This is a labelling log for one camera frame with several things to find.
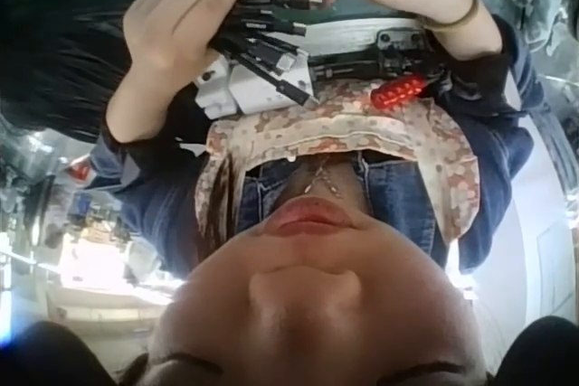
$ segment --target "red led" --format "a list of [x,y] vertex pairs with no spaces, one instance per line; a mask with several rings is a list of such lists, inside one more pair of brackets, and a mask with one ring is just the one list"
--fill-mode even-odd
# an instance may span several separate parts
[[384,110],[417,98],[428,84],[418,74],[385,83],[370,93],[375,108]]

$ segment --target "person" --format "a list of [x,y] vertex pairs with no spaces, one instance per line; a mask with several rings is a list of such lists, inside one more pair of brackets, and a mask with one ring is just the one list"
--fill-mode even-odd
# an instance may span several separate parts
[[[185,283],[121,384],[489,380],[472,309],[443,266],[454,240],[462,269],[488,255],[533,145],[518,120],[543,90],[515,31],[480,0],[373,1],[430,29],[451,74],[428,76],[428,99],[382,112],[365,106],[364,83],[330,85],[332,110],[217,121],[233,136],[215,144],[212,127],[198,157],[171,137],[166,113],[216,59],[208,44],[236,0],[129,8],[133,63],[92,153],[93,186],[124,203],[130,226]],[[503,95],[509,74],[520,107]],[[545,321],[521,336],[496,384],[563,384],[549,381],[569,373],[577,331]]]

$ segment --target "gold bracelet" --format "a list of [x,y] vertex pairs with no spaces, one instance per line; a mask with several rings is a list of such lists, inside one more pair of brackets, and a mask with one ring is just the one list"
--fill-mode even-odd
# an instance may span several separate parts
[[462,18],[454,23],[438,23],[428,17],[420,17],[419,21],[422,24],[422,27],[424,27],[424,29],[428,29],[429,31],[437,33],[454,32],[469,24],[474,19],[474,17],[477,16],[479,9],[480,0],[472,0],[472,6],[470,7],[470,10]]

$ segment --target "eyebrow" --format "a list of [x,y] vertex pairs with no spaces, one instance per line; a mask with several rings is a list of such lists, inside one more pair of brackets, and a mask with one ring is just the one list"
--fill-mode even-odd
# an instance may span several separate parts
[[464,368],[460,365],[447,362],[433,362],[425,365],[416,365],[407,370],[396,372],[395,374],[383,377],[378,381],[378,386],[394,386],[402,381],[415,379],[424,375],[433,374],[437,372],[449,372],[453,374],[460,374],[464,372]]

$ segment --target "mouth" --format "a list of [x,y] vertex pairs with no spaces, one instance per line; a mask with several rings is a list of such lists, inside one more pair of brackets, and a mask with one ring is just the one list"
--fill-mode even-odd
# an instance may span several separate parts
[[354,228],[348,214],[334,203],[315,197],[301,197],[284,203],[265,224],[270,235],[289,237],[306,233],[326,235]]

